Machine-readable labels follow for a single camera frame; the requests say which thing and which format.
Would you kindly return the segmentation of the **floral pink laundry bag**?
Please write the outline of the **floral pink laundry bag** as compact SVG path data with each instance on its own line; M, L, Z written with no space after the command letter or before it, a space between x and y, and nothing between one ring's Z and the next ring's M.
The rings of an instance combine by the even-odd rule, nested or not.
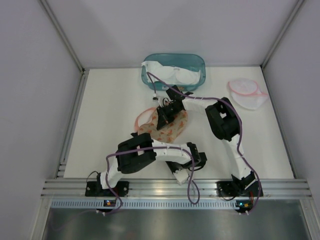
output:
M147 115L145 123L139 123L141 117ZM175 139L185 130L188 122L188 113L183 110L173 117L173 122L160 130L157 130L158 113L155 107L143 111L135 120L134 132L138 135L148 133L150 137L162 143L172 144Z

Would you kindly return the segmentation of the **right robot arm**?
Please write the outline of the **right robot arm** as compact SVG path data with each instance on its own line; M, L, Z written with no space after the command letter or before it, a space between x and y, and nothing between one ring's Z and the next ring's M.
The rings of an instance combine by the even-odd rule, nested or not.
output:
M170 99L156 108L157 129L161 130L174 121L182 111L194 111L207 117L213 135L226 148L231 166L230 189L243 195L249 191L259 191L261 183L258 174L245 159L242 148L243 124L237 111L227 97L197 97L193 93L182 93L176 85L166 90Z

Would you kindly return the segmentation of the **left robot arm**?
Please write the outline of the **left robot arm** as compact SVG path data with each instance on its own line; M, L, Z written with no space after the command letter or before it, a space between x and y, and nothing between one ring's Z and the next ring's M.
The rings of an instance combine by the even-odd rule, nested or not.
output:
M106 162L106 170L97 176L103 190L115 188L124 175L137 173L154 162L165 162L181 185L188 180L191 171L206 165L207 157L192 142L165 143L153 139L149 133L142 133L120 143L115 153L107 155Z

